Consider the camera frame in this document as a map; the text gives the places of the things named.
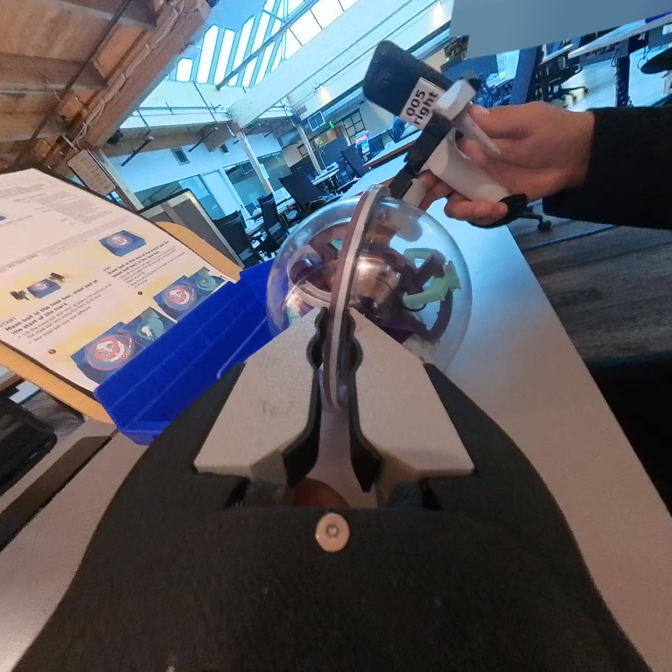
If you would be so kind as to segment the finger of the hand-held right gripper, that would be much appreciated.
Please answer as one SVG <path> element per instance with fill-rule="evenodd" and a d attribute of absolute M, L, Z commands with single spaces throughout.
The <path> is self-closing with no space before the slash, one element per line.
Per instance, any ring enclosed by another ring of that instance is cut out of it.
<path fill-rule="evenodd" d="M 432 188 L 421 176 L 425 173 L 432 175 L 432 184 L 436 184 L 437 163 L 436 156 L 431 156 L 422 166 L 411 161 L 404 162 L 390 182 L 390 196 L 410 206 L 419 207 Z"/>

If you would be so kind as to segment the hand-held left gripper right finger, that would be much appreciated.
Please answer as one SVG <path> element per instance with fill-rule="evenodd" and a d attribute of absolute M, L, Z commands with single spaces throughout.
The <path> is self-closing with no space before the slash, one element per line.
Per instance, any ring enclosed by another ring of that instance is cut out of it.
<path fill-rule="evenodd" d="M 347 374 L 351 463 L 363 491 L 473 474 L 427 366 L 351 310 Z"/>

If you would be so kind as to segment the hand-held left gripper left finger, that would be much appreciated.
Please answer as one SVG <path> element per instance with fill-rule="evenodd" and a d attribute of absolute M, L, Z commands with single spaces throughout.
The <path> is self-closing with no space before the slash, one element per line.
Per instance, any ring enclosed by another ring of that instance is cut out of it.
<path fill-rule="evenodd" d="M 194 460 L 199 473 L 296 486 L 319 453 L 316 308 L 249 357 Z"/>

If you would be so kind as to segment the clear plastic maze ball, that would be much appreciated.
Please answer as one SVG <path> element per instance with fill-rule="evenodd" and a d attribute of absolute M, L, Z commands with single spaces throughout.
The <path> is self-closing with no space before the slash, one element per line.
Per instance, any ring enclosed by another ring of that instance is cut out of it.
<path fill-rule="evenodd" d="M 445 227 L 379 185 L 330 202 L 290 231 L 266 303 L 276 334 L 314 309 L 326 312 L 323 388 L 341 407 L 355 367 L 355 311 L 446 370 L 466 336 L 472 296 L 466 261 Z"/>

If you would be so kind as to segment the person's right forearm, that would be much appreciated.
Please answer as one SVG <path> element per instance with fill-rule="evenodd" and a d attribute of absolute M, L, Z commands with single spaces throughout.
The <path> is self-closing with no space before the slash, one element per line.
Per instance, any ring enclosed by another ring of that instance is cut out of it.
<path fill-rule="evenodd" d="M 598 108 L 583 182 L 542 199 L 574 221 L 671 230 L 671 106 Z"/>

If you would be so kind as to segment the person's right hand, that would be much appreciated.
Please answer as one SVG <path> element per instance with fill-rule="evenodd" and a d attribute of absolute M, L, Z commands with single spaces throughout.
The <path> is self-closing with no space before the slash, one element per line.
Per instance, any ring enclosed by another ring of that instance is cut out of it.
<path fill-rule="evenodd" d="M 510 194 L 550 200 L 555 216 L 599 223 L 598 214 L 566 206 L 560 196 L 584 184 L 593 138 L 603 109 L 571 112 L 536 102 L 486 110 L 475 106 L 470 117 L 493 140 L 498 155 L 489 155 L 475 140 L 462 137 L 457 148 Z"/>

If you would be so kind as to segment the black office chair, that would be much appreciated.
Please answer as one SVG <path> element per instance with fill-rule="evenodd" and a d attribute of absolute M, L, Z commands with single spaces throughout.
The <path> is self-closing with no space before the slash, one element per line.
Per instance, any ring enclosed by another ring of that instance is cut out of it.
<path fill-rule="evenodd" d="M 357 178 L 364 177 L 364 175 L 371 170 L 371 168 L 367 167 L 357 145 L 351 145 L 342 149 L 341 155 L 346 166 L 354 172 Z"/>
<path fill-rule="evenodd" d="M 281 219 L 278 206 L 272 194 L 258 199 L 266 240 L 280 246 L 288 237 L 288 227 Z"/>
<path fill-rule="evenodd" d="M 244 269 L 264 261 L 262 256 L 252 246 L 251 239 L 246 232 L 245 219 L 240 211 L 214 219 L 213 224 L 239 257 Z"/>
<path fill-rule="evenodd" d="M 310 214 L 327 204 L 327 196 L 308 178 L 303 169 L 279 177 L 279 182 L 303 214 Z"/>

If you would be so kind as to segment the blue plastic bin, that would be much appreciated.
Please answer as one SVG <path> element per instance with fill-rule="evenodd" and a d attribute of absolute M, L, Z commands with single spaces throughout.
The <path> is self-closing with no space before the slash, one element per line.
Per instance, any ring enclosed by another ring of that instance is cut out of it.
<path fill-rule="evenodd" d="M 95 391 L 119 432 L 147 446 L 232 366 L 272 338 L 267 281 L 273 261 L 244 270 Z"/>

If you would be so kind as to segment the wooden board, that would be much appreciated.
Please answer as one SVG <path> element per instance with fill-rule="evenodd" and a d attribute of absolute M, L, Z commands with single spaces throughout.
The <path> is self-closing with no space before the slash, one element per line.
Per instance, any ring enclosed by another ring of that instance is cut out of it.
<path fill-rule="evenodd" d="M 29 382 L 83 416 L 114 424 L 93 393 L 99 383 L 72 355 L 93 342 L 104 368 L 139 352 L 131 337 L 104 338 L 108 327 L 147 309 L 167 317 L 154 295 L 205 268 L 225 283 L 240 266 L 184 226 L 123 210 L 86 221 L 56 213 L 1 222 L 1 392 Z"/>

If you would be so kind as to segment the dark flat device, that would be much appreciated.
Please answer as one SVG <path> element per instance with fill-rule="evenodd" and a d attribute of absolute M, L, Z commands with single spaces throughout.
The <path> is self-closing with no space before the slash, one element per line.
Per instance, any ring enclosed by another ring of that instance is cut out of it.
<path fill-rule="evenodd" d="M 53 429 L 12 400 L 1 398 L 1 494 L 55 447 Z"/>

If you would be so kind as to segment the printed instruction sheet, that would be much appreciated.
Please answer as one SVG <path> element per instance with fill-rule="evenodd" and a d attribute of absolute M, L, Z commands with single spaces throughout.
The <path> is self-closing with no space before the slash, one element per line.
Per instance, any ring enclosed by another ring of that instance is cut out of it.
<path fill-rule="evenodd" d="M 1 175 L 1 342 L 92 394 L 239 268 L 37 169 Z"/>

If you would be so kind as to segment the white wall chart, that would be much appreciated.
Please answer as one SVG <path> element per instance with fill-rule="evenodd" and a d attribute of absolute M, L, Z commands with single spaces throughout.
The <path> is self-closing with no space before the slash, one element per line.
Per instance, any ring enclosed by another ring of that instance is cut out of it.
<path fill-rule="evenodd" d="M 100 150 L 81 149 L 66 160 L 66 166 L 89 191 L 120 199 L 116 168 Z"/>

